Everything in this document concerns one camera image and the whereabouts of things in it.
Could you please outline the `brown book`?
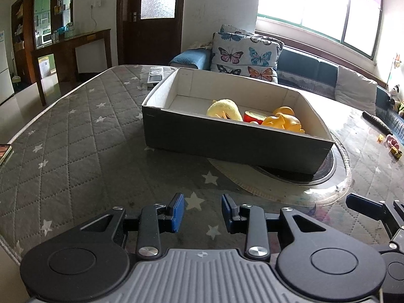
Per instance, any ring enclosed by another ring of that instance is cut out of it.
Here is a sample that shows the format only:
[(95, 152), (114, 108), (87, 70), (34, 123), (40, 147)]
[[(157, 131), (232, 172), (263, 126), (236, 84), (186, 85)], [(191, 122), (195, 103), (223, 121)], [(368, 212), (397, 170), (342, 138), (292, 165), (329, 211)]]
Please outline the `brown book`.
[(11, 152), (12, 146), (10, 144), (0, 145), (0, 165), (2, 165), (6, 161)]

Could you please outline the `dark wooden cabinet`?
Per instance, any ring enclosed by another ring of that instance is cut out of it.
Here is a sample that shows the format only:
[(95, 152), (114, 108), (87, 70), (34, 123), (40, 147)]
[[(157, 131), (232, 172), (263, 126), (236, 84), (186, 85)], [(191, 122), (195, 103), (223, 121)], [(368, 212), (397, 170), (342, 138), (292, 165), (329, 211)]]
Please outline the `dark wooden cabinet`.
[(32, 51), (51, 43), (51, 35), (72, 21), (73, 0), (17, 0), (11, 7), (16, 74), (22, 84), (35, 83)]

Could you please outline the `orange rubber duck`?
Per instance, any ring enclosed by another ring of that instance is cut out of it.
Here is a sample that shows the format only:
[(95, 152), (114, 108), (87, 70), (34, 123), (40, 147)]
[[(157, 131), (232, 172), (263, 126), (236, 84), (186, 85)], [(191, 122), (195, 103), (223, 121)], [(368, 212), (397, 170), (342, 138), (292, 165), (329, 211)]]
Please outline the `orange rubber duck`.
[(295, 133), (305, 133), (300, 120), (294, 115), (294, 110), (287, 106), (274, 110), (272, 116), (268, 116), (262, 121), (262, 125)]

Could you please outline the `window with green frame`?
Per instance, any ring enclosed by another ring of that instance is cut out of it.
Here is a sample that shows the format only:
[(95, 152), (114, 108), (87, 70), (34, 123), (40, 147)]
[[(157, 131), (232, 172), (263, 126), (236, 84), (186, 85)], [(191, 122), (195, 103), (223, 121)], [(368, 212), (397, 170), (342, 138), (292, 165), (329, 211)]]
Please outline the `window with green frame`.
[(259, 0), (258, 16), (277, 20), (374, 58), (384, 0)]

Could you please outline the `grey cushion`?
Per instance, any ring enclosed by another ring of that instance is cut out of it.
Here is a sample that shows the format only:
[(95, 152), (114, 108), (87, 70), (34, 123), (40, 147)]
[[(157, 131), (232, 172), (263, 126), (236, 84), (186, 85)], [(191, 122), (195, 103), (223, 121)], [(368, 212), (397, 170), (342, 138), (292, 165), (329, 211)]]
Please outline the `grey cushion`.
[(376, 115), (377, 82), (346, 68), (338, 67), (335, 88), (337, 102)]

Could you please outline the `black remote control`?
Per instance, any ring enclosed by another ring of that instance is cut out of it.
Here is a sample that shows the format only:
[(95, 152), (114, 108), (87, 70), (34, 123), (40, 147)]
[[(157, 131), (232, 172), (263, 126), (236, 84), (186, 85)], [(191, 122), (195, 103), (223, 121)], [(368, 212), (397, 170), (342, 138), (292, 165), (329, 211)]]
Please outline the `black remote control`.
[(392, 131), (388, 128), (388, 126), (376, 116), (369, 114), (367, 111), (362, 112), (363, 118), (376, 127), (382, 134), (384, 135), (392, 135)]

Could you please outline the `yellow toy truck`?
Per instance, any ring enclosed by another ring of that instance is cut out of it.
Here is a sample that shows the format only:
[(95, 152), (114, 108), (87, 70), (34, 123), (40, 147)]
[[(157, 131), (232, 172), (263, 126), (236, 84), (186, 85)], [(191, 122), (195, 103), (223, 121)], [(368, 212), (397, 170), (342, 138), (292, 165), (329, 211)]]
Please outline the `yellow toy truck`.
[(401, 150), (393, 146), (390, 148), (390, 153), (396, 160), (399, 160), (403, 155), (403, 152)]

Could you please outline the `grey remote control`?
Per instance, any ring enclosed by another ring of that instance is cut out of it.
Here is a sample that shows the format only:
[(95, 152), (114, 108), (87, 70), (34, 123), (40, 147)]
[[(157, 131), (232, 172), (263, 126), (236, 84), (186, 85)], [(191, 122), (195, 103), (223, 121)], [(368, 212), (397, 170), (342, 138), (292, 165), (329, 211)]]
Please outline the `grey remote control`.
[(152, 90), (164, 78), (163, 66), (152, 66), (148, 71), (146, 87), (147, 90)]

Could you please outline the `blue sofa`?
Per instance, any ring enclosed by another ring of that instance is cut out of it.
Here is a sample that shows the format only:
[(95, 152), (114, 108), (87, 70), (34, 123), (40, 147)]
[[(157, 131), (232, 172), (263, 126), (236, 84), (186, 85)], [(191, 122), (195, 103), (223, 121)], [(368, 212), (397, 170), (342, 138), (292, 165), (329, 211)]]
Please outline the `blue sofa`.
[[(336, 100), (339, 66), (298, 49), (285, 47), (277, 64), (277, 79), (278, 83), (284, 86)], [(396, 137), (403, 140), (403, 118), (391, 108), (388, 91), (378, 85), (375, 105), (375, 116), (382, 120)]]

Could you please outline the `open cardboard box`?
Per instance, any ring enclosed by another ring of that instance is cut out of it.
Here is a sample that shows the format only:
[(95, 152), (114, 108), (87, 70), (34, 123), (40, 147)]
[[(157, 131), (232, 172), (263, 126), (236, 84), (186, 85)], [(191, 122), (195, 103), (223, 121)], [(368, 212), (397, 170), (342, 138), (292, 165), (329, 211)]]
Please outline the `open cardboard box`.
[(238, 75), (178, 68), (142, 103), (151, 148), (313, 175), (334, 139), (302, 92)]

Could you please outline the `yellow plush duck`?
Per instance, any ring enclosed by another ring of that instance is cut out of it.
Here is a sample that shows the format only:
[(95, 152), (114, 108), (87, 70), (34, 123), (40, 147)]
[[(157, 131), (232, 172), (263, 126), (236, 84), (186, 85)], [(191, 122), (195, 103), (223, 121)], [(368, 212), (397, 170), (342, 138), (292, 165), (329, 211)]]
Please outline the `yellow plush duck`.
[(207, 110), (207, 116), (243, 121), (238, 106), (230, 99), (214, 100)]

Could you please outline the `grey quilted table cover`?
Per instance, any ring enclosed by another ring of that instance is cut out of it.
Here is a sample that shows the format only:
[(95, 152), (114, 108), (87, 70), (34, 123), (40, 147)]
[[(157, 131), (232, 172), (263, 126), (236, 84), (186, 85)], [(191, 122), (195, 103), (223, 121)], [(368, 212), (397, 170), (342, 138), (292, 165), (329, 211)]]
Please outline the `grey quilted table cover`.
[(242, 248), (220, 198), (275, 213), (296, 208), (364, 243), (384, 243), (381, 223), (350, 210), (345, 196), (403, 199), (403, 161), (377, 142), (359, 110), (312, 93), (306, 99), (336, 141), (336, 170), (319, 185), (280, 181), (250, 166), (149, 148), (140, 106), (141, 66), (117, 66), (61, 98), (12, 141), (1, 166), (1, 245), (20, 261), (29, 249), (114, 207), (138, 211), (181, 192), (186, 211), (166, 247)]

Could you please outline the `white refrigerator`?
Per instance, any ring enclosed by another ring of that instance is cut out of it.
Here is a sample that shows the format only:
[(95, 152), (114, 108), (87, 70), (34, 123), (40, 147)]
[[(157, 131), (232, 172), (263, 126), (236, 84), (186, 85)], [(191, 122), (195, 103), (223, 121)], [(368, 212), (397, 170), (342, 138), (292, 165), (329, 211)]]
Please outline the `white refrigerator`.
[(14, 89), (8, 68), (4, 31), (0, 31), (0, 104), (13, 95)]

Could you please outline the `dark wooden console table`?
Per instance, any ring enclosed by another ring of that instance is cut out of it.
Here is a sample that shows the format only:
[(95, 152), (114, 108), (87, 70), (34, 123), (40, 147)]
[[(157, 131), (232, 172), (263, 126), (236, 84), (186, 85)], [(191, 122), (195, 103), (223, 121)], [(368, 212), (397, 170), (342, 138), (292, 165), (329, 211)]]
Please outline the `dark wooden console table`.
[(40, 74), (38, 59), (54, 54), (56, 72), (58, 75), (61, 76), (61, 80), (74, 83), (77, 80), (77, 76), (79, 74), (77, 68), (77, 58), (75, 54), (75, 49), (77, 47), (102, 40), (105, 47), (107, 68), (112, 67), (110, 32), (111, 29), (106, 29), (86, 34), (80, 34), (78, 36), (60, 40), (59, 42), (44, 46), (42, 48), (36, 48), (31, 52), (34, 76), (42, 106), (46, 105), (46, 98), (42, 86), (42, 78)]

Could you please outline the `yellow red spool toy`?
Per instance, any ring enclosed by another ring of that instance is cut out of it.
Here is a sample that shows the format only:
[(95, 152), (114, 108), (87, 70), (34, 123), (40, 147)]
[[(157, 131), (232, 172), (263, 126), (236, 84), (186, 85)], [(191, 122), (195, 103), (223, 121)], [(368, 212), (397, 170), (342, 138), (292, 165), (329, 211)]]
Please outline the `yellow red spool toy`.
[(248, 122), (248, 123), (256, 123), (256, 124), (262, 124), (263, 121), (267, 118), (268, 116), (266, 114), (256, 112), (256, 111), (251, 111), (247, 110), (244, 112), (243, 115), (243, 121)]

